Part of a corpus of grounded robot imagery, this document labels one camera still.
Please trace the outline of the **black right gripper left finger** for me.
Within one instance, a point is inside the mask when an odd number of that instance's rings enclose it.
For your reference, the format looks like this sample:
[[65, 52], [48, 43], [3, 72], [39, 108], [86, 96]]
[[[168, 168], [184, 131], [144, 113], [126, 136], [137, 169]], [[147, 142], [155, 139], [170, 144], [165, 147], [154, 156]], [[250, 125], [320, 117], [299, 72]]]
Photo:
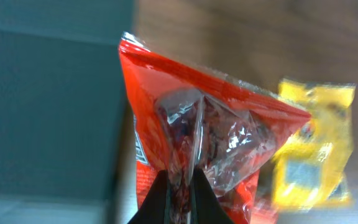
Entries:
[[161, 170], [143, 204], [128, 224], [168, 224], [170, 222], [170, 183], [168, 173]]

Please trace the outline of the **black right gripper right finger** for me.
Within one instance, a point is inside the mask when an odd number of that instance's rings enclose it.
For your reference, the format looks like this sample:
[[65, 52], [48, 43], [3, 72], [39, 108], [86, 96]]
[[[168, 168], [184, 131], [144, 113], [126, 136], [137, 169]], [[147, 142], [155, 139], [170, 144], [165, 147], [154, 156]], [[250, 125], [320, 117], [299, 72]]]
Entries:
[[195, 168], [190, 184], [191, 224], [233, 224], [221, 208], [204, 172]]

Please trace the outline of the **red Hacks candy bag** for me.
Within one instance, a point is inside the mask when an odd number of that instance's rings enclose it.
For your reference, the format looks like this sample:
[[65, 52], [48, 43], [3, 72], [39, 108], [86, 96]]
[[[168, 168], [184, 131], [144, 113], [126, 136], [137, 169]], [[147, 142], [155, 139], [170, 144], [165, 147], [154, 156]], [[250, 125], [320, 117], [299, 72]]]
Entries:
[[309, 112], [224, 73], [164, 57], [128, 32], [118, 51], [134, 115], [138, 208], [165, 170], [169, 223], [190, 223], [198, 167], [233, 223], [249, 223], [260, 168], [310, 120]]

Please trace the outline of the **yellow candy bag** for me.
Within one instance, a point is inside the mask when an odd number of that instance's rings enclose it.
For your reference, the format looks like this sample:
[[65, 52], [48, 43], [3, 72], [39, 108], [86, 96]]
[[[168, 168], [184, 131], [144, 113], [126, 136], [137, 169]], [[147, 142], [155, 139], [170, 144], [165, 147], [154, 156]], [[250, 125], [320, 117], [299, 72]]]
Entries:
[[272, 203], [279, 210], [346, 207], [352, 202], [344, 168], [354, 150], [354, 83], [283, 79], [279, 95], [311, 114], [272, 157]]

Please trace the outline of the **black gift box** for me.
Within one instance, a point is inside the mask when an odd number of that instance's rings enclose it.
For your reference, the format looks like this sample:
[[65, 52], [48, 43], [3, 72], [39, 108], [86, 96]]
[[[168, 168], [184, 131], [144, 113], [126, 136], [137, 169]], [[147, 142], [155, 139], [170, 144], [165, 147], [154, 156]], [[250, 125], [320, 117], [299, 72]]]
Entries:
[[133, 1], [0, 0], [0, 223], [113, 223]]

